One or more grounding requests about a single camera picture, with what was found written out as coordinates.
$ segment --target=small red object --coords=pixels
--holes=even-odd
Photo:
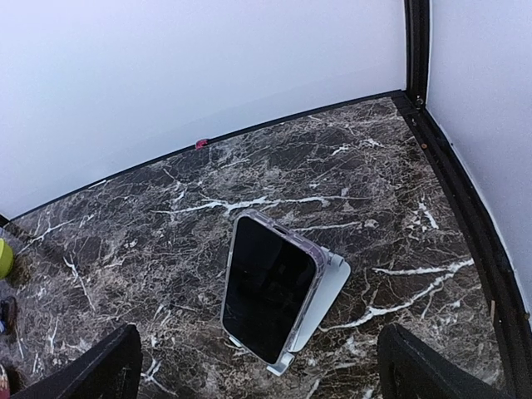
[[[199,150],[200,148],[203,148],[207,145],[208,141],[207,139],[200,140],[196,143],[196,150]]]

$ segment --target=phone stand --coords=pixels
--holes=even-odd
[[[334,300],[340,294],[349,274],[351,274],[351,268],[344,258],[333,254],[324,247],[322,247],[322,250],[327,255],[328,261],[308,310],[304,314],[297,332],[293,335],[293,340],[288,350],[281,354],[277,363],[266,367],[268,371],[276,376],[281,376],[287,371],[294,359],[293,353],[301,351],[307,344],[316,328],[318,328],[319,323],[322,322],[329,308],[333,305]],[[242,347],[242,344],[234,337],[229,336],[229,339],[237,347]]]

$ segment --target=brown marble floor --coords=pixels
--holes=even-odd
[[[219,325],[231,224],[250,207],[352,266],[282,377]],[[465,241],[387,98],[172,156],[34,211],[1,235],[17,259],[0,292],[21,310],[0,361],[26,385],[134,323],[144,353],[139,397],[377,398],[377,335],[391,322],[503,384]]]

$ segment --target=phone screen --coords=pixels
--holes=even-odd
[[[222,323],[233,337],[274,364],[316,273],[314,260],[251,218],[239,220]]]

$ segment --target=white wall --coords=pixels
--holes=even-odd
[[[435,0],[427,108],[480,193],[532,304],[532,2]]]
[[[0,5],[0,214],[281,116],[406,85],[403,1]]]

